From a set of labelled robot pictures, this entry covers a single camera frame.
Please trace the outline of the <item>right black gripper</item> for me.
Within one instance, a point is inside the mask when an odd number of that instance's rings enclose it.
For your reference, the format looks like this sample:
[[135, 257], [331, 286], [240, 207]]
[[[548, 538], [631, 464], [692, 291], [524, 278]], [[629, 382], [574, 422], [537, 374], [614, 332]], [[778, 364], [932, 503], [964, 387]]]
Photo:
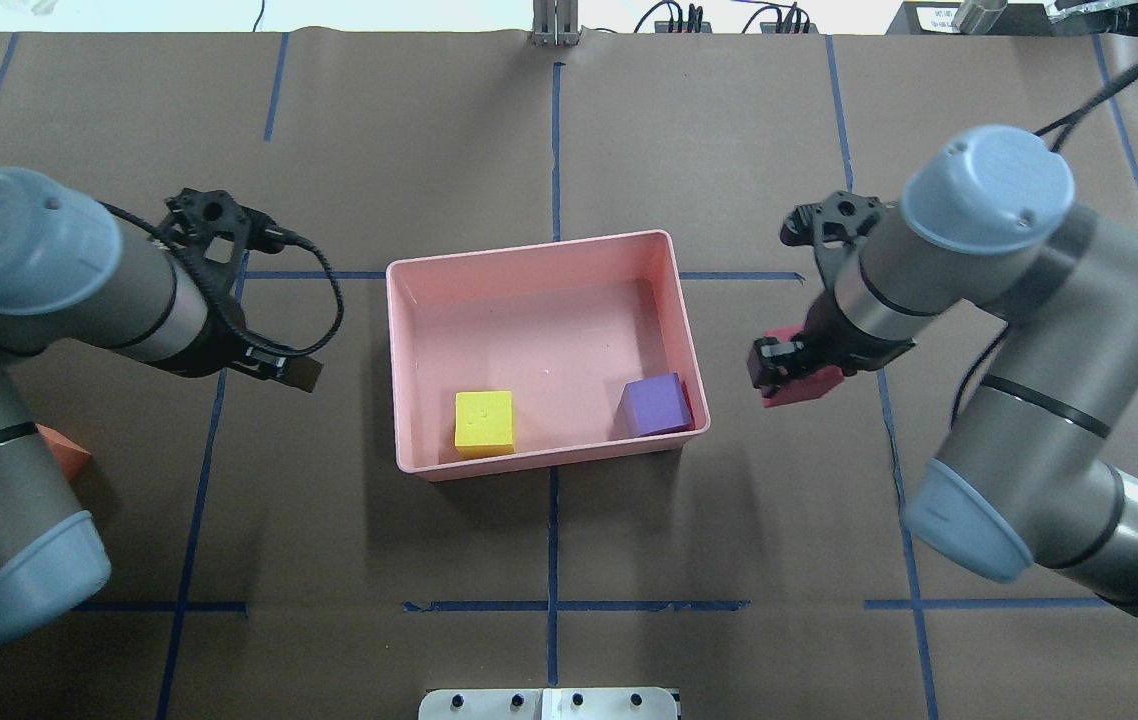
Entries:
[[780, 391], [828, 366], [844, 375], [877, 372], [915, 347], [913, 338], [884, 340], [861, 331], [839, 309], [834, 295], [820, 295], [793, 340], [753, 341], [751, 382], [757, 391]]

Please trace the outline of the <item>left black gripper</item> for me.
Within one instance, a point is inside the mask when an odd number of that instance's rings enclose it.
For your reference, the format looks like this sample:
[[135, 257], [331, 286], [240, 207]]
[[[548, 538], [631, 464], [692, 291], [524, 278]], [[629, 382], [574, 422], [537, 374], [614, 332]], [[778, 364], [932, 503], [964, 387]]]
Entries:
[[319, 378], [325, 369], [321, 361], [310, 356], [286, 357], [263, 348], [245, 347], [220, 320], [208, 316], [193, 341], [178, 354], [166, 357], [165, 372], [182, 378], [203, 378], [229, 369], [234, 361], [236, 372], [241, 374], [307, 394], [316, 391]]

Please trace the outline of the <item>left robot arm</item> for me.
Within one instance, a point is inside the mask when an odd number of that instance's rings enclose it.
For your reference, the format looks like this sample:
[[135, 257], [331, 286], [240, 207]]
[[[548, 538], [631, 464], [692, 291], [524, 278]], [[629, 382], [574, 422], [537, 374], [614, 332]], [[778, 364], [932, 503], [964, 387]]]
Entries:
[[112, 351], [170, 375], [240, 372], [313, 391], [318, 341], [253, 331], [236, 283], [251, 253], [299, 249], [330, 283], [307, 237], [222, 190], [184, 188], [156, 223], [20, 167], [0, 167], [0, 647], [67, 614], [112, 576], [92, 512], [40, 432], [22, 365], [56, 345]]

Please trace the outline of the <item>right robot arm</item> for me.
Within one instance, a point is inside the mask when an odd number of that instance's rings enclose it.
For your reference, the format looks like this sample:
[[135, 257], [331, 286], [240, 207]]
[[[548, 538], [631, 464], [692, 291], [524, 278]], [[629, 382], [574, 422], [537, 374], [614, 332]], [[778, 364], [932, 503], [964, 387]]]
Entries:
[[762, 402], [884, 369], [957, 304], [1000, 318], [902, 523], [990, 582], [1036, 565], [1138, 618], [1138, 478], [1100, 460], [1138, 392], [1138, 237], [1077, 200], [1067, 160], [1026, 129], [967, 129], [897, 201], [833, 193], [780, 240], [811, 247], [822, 292], [749, 348]]

